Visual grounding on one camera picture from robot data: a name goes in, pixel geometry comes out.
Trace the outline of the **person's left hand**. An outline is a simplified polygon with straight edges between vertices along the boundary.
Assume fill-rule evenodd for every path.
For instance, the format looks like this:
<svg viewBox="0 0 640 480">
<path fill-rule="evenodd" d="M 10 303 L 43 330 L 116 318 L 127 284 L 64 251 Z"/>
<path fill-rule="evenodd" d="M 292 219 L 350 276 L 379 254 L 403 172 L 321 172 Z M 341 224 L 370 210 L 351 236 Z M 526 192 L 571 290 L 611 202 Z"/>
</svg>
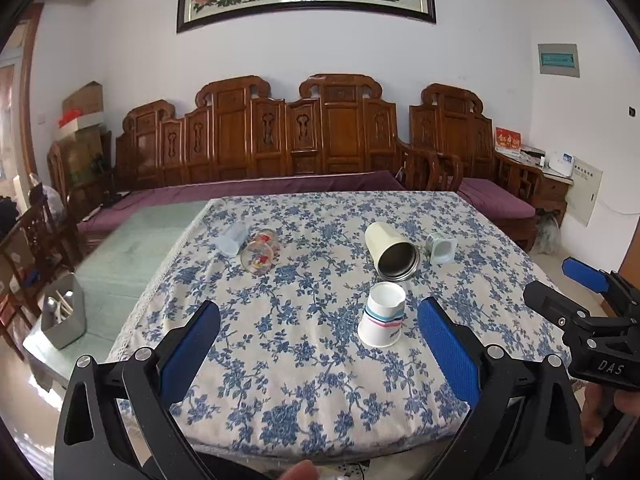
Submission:
<svg viewBox="0 0 640 480">
<path fill-rule="evenodd" d="M 280 475 L 279 480 L 319 480 L 319 468 L 311 460 L 302 460 L 288 468 Z"/>
</svg>

